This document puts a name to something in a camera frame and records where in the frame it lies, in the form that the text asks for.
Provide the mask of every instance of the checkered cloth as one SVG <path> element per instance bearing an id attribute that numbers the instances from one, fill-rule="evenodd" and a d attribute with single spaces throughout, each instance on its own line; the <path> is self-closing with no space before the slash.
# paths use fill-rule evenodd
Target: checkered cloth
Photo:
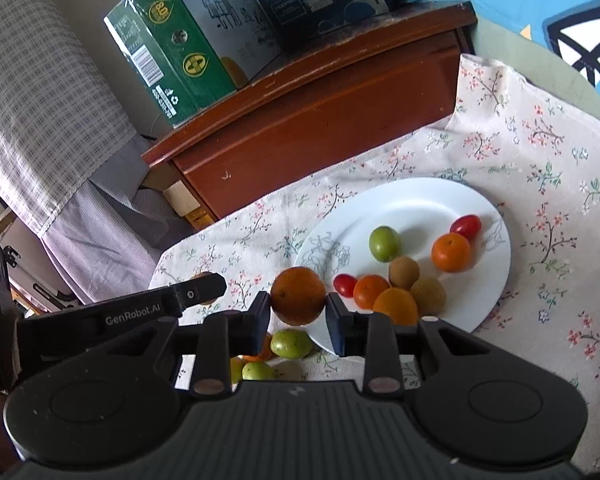
<path id="1" fill-rule="evenodd" d="M 135 130 L 52 0 L 0 0 L 0 196 L 38 236 Z"/>

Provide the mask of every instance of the cherry tomato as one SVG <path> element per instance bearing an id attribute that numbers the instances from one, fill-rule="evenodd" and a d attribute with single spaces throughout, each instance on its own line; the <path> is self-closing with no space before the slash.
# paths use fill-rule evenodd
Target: cherry tomato
<path id="1" fill-rule="evenodd" d="M 467 240 L 473 240 L 482 229 L 482 222 L 476 215 L 461 216 L 451 224 L 450 233 L 458 233 Z"/>
<path id="2" fill-rule="evenodd" d="M 353 288 L 358 280 L 350 274 L 338 274 L 333 279 L 333 288 L 338 291 L 343 298 L 353 298 Z"/>

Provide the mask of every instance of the table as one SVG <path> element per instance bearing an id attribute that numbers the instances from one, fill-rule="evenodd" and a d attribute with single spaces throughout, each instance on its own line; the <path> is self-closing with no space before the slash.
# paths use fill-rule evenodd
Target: table
<path id="1" fill-rule="evenodd" d="M 475 333 L 579 389 L 589 423 L 574 461 L 584 470 L 600 468 L 600 122 L 499 62 L 463 56 L 450 118 L 277 190 L 182 241 L 163 254 L 151 286 L 202 270 L 226 278 L 224 297 L 186 311 L 184 323 L 248 308 L 293 264 L 321 219 L 359 192 L 410 176 L 472 186 L 499 209 L 512 240 L 512 269 Z M 495 230 L 482 243 L 497 236 Z M 271 331 L 282 326 L 272 318 Z M 282 379 L 293 380 L 359 380 L 363 367 L 317 351 L 273 364 Z M 403 370 L 407 386 L 417 386 L 408 358 Z"/>
<path id="2" fill-rule="evenodd" d="M 471 4 L 418 4 L 285 52 L 156 142 L 212 220 L 453 111 Z"/>

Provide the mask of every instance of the wall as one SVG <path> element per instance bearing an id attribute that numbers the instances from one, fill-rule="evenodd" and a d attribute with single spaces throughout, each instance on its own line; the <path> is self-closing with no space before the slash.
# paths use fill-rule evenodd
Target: wall
<path id="1" fill-rule="evenodd" d="M 169 123 L 138 81 L 102 21 L 120 0 L 55 0 L 140 134 L 169 131 Z"/>
<path id="2" fill-rule="evenodd" d="M 480 16 L 472 41 L 479 56 L 499 59 L 534 85 L 600 120 L 600 94 L 553 52 Z"/>
<path id="3" fill-rule="evenodd" d="M 32 272 L 36 273 L 39 279 L 44 280 L 45 283 L 48 283 L 60 292 L 64 292 L 65 294 L 71 293 L 71 289 L 64 282 L 60 274 L 58 274 L 54 264 L 47 256 L 39 238 L 19 218 L 0 235 L 0 246 L 3 248 L 6 246 L 13 247 L 18 251 L 21 260 Z M 33 288 L 34 280 L 20 266 L 16 268 L 9 267 L 8 270 L 11 283 L 16 283 L 20 288 L 26 290 L 34 300 L 40 305 L 47 307 L 50 311 L 55 312 L 58 310 L 35 291 Z"/>

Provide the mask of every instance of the orange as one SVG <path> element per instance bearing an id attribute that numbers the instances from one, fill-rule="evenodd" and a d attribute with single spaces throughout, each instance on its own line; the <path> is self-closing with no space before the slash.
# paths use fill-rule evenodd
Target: orange
<path id="1" fill-rule="evenodd" d="M 418 322 L 416 301 L 403 288 L 392 286 L 382 291 L 374 303 L 374 312 L 387 314 L 395 325 L 415 325 Z"/>
<path id="2" fill-rule="evenodd" d="M 248 363 L 254 363 L 256 361 L 268 361 L 271 359 L 273 357 L 273 352 L 271 351 L 271 337 L 271 334 L 267 332 L 260 353 L 258 355 L 243 355 L 242 360 Z"/>
<path id="3" fill-rule="evenodd" d="M 311 323 L 324 309 L 327 291 L 307 267 L 283 270 L 271 285 L 271 309 L 280 321 L 299 326 Z"/>
<path id="4" fill-rule="evenodd" d="M 374 307 L 374 301 L 380 293 L 389 288 L 389 282 L 377 274 L 369 274 L 358 280 L 353 287 L 353 301 L 360 308 L 371 310 Z"/>
<path id="5" fill-rule="evenodd" d="M 431 248 L 431 261 L 444 272 L 458 272 L 471 262 L 471 244 L 458 233 L 438 238 Z"/>

